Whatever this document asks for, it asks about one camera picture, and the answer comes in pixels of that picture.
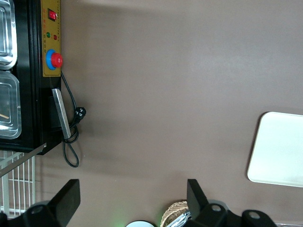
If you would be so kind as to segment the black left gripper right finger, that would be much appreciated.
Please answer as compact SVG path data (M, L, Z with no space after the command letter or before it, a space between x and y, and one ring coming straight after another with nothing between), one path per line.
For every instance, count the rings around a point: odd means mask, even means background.
M187 205L192 219L196 219L208 205L207 197L196 179L187 180Z

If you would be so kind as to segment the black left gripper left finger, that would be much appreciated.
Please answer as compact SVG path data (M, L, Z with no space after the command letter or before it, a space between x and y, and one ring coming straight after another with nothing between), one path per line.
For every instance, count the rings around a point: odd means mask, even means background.
M48 207L61 227L66 227L80 205L80 181L70 179L48 202Z

